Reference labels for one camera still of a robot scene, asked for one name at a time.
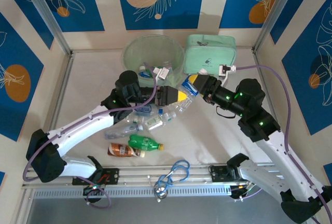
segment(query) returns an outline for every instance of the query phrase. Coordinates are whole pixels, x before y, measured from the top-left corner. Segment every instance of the yellow object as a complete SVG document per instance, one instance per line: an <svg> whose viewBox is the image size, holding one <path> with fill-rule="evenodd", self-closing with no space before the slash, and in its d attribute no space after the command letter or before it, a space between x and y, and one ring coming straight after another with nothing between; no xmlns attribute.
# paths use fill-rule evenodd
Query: yellow object
<svg viewBox="0 0 332 224"><path fill-rule="evenodd" d="M198 75L190 75L190 76L189 76L189 81L190 81L191 84L194 83L194 81L197 79L197 76L198 76Z"/></svg>
<svg viewBox="0 0 332 224"><path fill-rule="evenodd" d="M187 98L187 95L184 92L179 91L177 94L177 101L184 101Z"/></svg>

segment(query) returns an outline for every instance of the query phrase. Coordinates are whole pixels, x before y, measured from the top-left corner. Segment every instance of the white table surface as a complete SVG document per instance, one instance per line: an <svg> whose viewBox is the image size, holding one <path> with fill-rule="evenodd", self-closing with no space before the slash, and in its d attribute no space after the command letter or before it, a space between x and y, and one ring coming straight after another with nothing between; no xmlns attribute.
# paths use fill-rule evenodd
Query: white table surface
<svg viewBox="0 0 332 224"><path fill-rule="evenodd" d="M85 115L110 94L123 71L120 54L121 50L75 54L57 127ZM254 64L250 49L238 49L235 65L240 67ZM226 88L235 91L244 78L256 78L260 82L257 70L247 69L230 75ZM266 100L263 107L270 111ZM103 166L170 165L179 159L186 159L191 164L226 163L240 152L254 162L271 162L267 155L240 131L238 117L224 119L215 111L215 106L207 104L198 96L183 114L178 115L168 125L152 133L140 133L164 144L163 151L146 152L144 158L117 158L107 155L110 142L126 144L129 138L106 140L104 130L82 141L67 155L94 156Z"/></svg>

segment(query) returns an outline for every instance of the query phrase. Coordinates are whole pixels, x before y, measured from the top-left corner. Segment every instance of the white wall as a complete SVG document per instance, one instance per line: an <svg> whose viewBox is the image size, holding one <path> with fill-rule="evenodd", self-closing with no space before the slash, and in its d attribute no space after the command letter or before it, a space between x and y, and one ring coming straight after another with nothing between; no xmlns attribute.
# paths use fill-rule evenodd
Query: white wall
<svg viewBox="0 0 332 224"><path fill-rule="evenodd" d="M44 127L59 72L66 60L56 41L49 50L14 0L0 0L0 12L44 65L27 117L17 142L0 135L0 171L6 178L0 190L1 223L12 218L23 183L25 154L32 132Z"/></svg>
<svg viewBox="0 0 332 224"><path fill-rule="evenodd" d="M289 132L290 145L311 173L313 173L323 184L329 185L323 165L331 163L332 125L312 136L309 134L300 107L292 90L291 83L288 80L281 62L288 50L292 47L299 35L306 28L325 1L326 0L304 0L276 45L273 44L272 38L269 36L259 50L258 58L260 64L271 66L281 75L290 92L292 104L292 118ZM280 82L274 75L271 73L265 73L265 78L278 121L284 129L287 120L287 102L285 93ZM325 210L320 211L320 214L323 214L323 218L327 218ZM328 219L324 219L324 221L322 223L329 223Z"/></svg>
<svg viewBox="0 0 332 224"><path fill-rule="evenodd" d="M221 34L235 37L237 46L252 46L260 32L256 29L219 29L226 0L202 0L201 17L196 30L126 31L120 0L96 0L104 32L67 32L64 36L73 50L119 49L141 35L163 34L178 40L183 46L190 34Z"/></svg>

